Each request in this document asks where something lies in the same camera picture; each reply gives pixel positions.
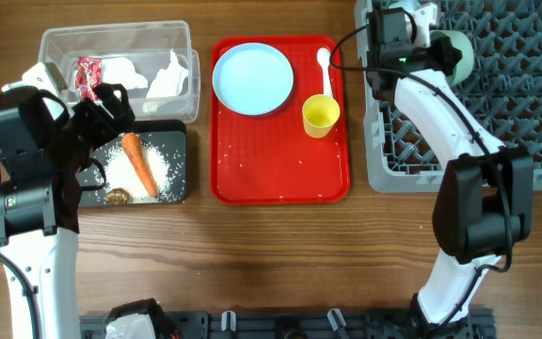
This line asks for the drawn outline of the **light blue bowl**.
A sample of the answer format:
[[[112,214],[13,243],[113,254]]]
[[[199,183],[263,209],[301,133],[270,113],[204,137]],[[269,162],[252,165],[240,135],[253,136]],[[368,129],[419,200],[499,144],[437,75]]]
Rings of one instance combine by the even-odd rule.
[[[396,0],[392,1],[389,4],[389,8],[402,8],[403,10],[413,13],[416,9],[418,9],[421,6],[420,2],[418,0]]]

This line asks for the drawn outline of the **orange carrot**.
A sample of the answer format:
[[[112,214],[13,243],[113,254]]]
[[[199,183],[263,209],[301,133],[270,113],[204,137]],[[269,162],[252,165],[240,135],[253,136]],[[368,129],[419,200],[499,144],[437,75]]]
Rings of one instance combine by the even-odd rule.
[[[142,144],[139,137],[134,133],[125,134],[121,138],[121,146],[148,194],[151,197],[156,197],[158,195],[158,190],[143,155]]]

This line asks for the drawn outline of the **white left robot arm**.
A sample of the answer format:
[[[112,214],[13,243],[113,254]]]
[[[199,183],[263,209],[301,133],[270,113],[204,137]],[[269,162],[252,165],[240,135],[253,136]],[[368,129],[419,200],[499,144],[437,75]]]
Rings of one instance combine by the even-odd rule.
[[[425,48],[417,48],[403,70],[363,68],[368,73],[388,73],[409,78],[442,95],[438,80],[421,78],[424,69],[442,76],[463,74],[457,67],[470,61],[469,41],[433,31]],[[65,88],[57,66],[37,63],[23,77],[0,93],[0,263],[6,268],[14,338],[79,338],[75,265],[78,251],[76,209],[83,191],[104,186],[80,186],[75,173],[101,164],[90,154],[129,128],[135,115],[122,85],[102,84],[96,91],[104,105],[90,99],[68,108],[57,97]],[[54,119],[44,98],[62,107]],[[112,310],[106,338],[182,338],[179,327],[154,299],[144,299]]]

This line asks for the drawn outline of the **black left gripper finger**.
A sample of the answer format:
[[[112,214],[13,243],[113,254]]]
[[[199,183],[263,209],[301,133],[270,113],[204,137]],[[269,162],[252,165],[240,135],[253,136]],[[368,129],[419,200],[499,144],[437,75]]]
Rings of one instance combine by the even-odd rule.
[[[107,126],[116,135],[133,132],[136,116],[127,89],[122,84],[101,83],[93,90],[102,102],[100,108]]]
[[[441,36],[433,40],[433,58],[445,75],[453,75],[462,53],[453,46],[449,36]]]

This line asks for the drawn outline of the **green bowl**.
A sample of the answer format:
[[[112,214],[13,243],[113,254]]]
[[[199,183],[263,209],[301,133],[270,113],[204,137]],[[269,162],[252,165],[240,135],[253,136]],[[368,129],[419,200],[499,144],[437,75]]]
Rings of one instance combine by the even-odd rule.
[[[474,52],[470,39],[462,32],[454,30],[435,30],[430,34],[431,46],[433,47],[433,40],[441,36],[449,36],[452,44],[455,48],[459,49],[462,53],[462,58],[455,67],[453,75],[446,75],[447,82],[452,87],[464,80],[468,79],[471,75],[474,64]]]

